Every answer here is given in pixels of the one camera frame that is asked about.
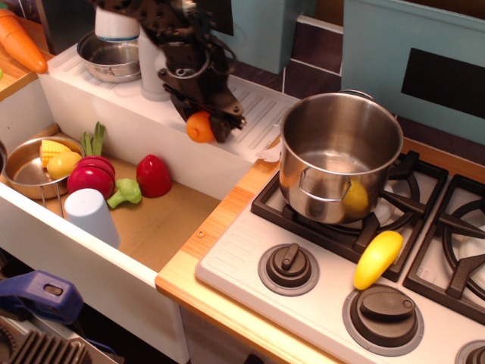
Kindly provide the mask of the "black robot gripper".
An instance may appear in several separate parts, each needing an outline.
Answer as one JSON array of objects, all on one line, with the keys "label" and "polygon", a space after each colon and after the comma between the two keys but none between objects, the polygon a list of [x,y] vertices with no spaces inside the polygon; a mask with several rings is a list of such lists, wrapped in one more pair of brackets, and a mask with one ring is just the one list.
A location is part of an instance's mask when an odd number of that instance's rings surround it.
[{"label": "black robot gripper", "polygon": [[206,44],[169,42],[161,50],[166,65],[158,76],[185,122],[197,111],[209,112],[218,143],[225,143],[233,129],[245,127],[243,107],[228,86],[236,65],[236,55],[228,45],[211,37]]}]

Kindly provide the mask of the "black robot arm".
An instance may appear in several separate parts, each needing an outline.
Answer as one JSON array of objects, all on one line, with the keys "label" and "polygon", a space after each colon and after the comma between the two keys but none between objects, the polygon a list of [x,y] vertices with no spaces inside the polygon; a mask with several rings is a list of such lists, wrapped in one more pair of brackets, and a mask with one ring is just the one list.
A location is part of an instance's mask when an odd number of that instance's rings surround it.
[{"label": "black robot arm", "polygon": [[109,14],[136,20],[166,64],[158,78],[180,116],[188,121],[208,113],[208,126],[219,143],[243,129],[243,107],[228,87],[236,54],[213,33],[212,14],[196,1],[94,1]]}]

